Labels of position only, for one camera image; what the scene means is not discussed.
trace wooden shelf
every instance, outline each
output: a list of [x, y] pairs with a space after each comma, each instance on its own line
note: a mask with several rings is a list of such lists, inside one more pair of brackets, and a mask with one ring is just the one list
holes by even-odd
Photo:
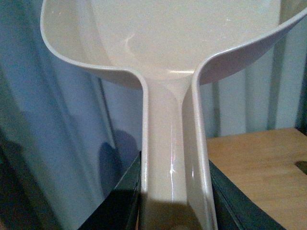
[[207, 140], [210, 160], [288, 230], [307, 229], [307, 137], [294, 128]]

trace white plastic scoop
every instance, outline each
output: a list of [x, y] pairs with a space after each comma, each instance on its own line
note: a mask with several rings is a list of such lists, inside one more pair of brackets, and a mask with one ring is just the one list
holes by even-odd
[[57, 57], [143, 89], [141, 229], [217, 229], [199, 85], [261, 57], [307, 0], [45, 0]]

